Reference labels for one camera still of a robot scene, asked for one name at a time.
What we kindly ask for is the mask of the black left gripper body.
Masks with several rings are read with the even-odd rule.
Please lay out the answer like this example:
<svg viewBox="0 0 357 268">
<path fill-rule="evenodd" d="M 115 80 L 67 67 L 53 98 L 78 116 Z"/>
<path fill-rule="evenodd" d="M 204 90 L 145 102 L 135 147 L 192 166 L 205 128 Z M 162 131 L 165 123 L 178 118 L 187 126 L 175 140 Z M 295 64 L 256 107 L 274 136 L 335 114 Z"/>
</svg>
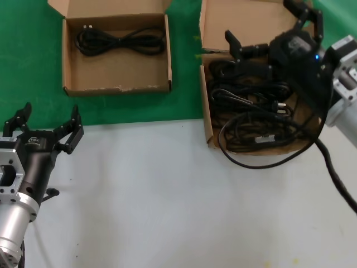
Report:
<svg viewBox="0 0 357 268">
<path fill-rule="evenodd" d="M 24 144 L 26 153 L 25 176 L 19 192 L 41 202 L 55 167 L 58 140 L 52 131 L 45 130 L 24 132 L 17 137 Z"/>
</svg>

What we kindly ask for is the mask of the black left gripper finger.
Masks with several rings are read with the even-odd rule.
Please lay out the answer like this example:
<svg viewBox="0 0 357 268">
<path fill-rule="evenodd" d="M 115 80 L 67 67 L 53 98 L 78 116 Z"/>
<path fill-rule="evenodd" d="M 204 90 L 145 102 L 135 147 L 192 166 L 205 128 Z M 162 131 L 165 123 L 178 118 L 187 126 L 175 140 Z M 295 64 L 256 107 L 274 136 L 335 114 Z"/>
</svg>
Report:
<svg viewBox="0 0 357 268">
<path fill-rule="evenodd" d="M 27 102 L 22 109 L 16 111 L 15 115 L 6 120 L 3 128 L 3 137 L 12 137 L 16 129 L 20 129 L 23 133 L 28 132 L 30 129 L 27 121 L 32 112 L 32 105 Z"/>
<path fill-rule="evenodd" d="M 81 115 L 77 105 L 73 106 L 71 119 L 54 129 L 53 133 L 56 141 L 55 150 L 72 154 L 84 135 Z"/>
</svg>

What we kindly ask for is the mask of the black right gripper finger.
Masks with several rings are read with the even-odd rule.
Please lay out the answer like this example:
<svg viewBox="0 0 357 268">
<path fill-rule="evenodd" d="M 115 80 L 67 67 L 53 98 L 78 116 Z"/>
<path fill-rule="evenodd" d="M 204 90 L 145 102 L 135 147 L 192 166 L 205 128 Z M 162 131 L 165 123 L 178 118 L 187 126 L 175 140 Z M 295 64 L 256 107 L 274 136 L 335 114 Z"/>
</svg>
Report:
<svg viewBox="0 0 357 268">
<path fill-rule="evenodd" d="M 292 27 L 294 31 L 302 31 L 306 22 L 311 22 L 313 24 L 312 39 L 320 45 L 324 38 L 322 11 L 310 7 L 304 1 L 283 0 L 283 6 L 297 18 L 296 23 Z"/>
<path fill-rule="evenodd" d="M 268 44 L 242 46 L 229 30 L 225 31 L 225 39 L 229 44 L 229 54 L 235 60 L 235 70 L 246 75 L 272 79 L 272 66 L 268 63 Z"/>
</svg>

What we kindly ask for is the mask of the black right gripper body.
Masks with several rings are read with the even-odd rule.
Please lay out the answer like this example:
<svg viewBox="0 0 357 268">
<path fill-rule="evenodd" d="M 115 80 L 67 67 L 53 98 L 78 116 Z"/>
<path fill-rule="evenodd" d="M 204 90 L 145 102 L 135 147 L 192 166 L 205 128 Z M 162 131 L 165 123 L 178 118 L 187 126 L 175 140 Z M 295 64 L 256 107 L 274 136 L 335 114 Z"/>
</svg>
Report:
<svg viewBox="0 0 357 268">
<path fill-rule="evenodd" d="M 332 68 L 319 54 L 321 46 L 306 31 L 289 30 L 269 44 L 269 60 L 278 77 L 285 80 L 314 111 L 331 106 Z"/>
</svg>

